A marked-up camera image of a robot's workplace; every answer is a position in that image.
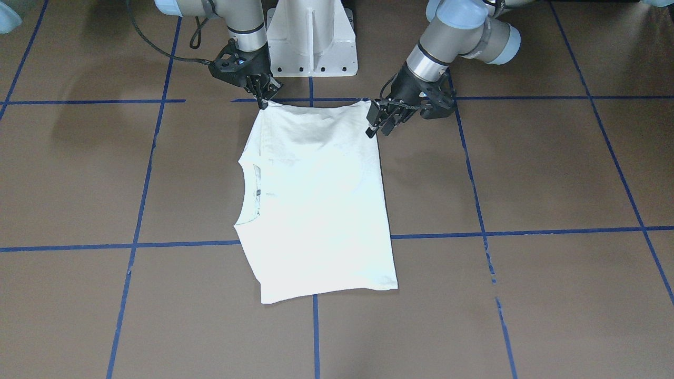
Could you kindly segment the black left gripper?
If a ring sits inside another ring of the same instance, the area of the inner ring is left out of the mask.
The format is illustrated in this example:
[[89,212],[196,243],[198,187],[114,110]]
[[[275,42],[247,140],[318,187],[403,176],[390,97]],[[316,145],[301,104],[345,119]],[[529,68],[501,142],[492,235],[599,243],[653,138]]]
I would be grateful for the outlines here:
[[400,123],[406,123],[414,115],[414,111],[420,110],[424,97],[440,94],[443,89],[450,88],[453,87],[449,83],[446,70],[441,70],[438,80],[427,82],[417,77],[407,63],[404,63],[392,82],[391,93],[387,96],[389,103],[381,99],[371,101],[366,116],[369,123],[366,136],[373,138],[379,131],[383,136],[389,136]]

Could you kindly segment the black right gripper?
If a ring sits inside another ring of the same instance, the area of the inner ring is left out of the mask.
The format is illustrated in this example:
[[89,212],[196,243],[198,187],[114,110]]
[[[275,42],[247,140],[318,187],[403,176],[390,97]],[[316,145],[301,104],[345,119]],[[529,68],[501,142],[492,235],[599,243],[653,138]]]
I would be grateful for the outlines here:
[[221,80],[251,90],[260,110],[265,110],[283,87],[271,72],[268,43],[254,51],[243,51],[237,40],[229,40],[221,51]]

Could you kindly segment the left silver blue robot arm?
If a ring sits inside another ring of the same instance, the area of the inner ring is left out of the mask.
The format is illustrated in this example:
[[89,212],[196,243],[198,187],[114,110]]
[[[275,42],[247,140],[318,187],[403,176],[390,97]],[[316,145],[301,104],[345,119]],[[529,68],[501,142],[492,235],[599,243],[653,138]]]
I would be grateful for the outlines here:
[[450,117],[457,110],[457,93],[450,85],[448,67],[455,58],[476,59],[492,65],[510,62],[521,46],[520,32],[499,19],[530,1],[430,1],[429,26],[397,74],[385,84],[368,112],[366,135],[388,136],[413,115],[424,119]]

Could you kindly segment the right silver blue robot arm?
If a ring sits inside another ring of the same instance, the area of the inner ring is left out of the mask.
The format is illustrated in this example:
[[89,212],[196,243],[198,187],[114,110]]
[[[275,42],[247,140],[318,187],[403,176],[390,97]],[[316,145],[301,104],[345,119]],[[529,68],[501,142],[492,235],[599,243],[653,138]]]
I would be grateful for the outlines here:
[[272,74],[263,6],[260,1],[155,1],[166,15],[223,19],[229,39],[212,60],[190,58],[206,65],[212,77],[243,88],[260,110],[282,88]]

